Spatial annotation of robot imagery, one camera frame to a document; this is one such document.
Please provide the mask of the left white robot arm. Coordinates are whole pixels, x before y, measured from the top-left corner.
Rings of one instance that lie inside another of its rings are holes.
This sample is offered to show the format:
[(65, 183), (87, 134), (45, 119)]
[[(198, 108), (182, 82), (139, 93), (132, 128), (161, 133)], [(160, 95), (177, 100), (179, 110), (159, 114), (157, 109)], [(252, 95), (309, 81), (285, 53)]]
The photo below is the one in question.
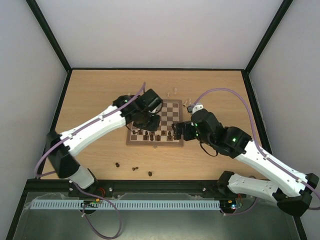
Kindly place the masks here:
[(60, 179), (69, 179), (86, 190), (97, 181), (76, 156), (94, 141), (128, 124), (139, 130), (157, 130), (160, 125), (157, 113), (162, 107), (163, 100), (153, 89), (142, 95), (121, 95), (87, 122), (62, 133), (50, 131), (46, 136), (47, 158)]

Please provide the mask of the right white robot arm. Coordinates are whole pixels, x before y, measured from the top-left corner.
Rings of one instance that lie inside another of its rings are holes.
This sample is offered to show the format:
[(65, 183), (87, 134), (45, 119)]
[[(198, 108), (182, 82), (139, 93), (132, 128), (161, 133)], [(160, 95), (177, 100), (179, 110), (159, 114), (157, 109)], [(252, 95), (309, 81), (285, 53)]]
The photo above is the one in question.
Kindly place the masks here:
[(217, 182), (222, 195), (251, 195), (276, 204), (294, 217), (301, 217), (311, 208), (312, 192), (320, 178), (287, 166), (240, 128), (224, 127), (213, 113), (201, 109), (191, 115), (190, 121), (172, 124), (172, 129), (176, 139), (198, 140), (201, 145), (214, 149), (217, 155), (245, 163), (267, 178), (259, 180), (224, 171)]

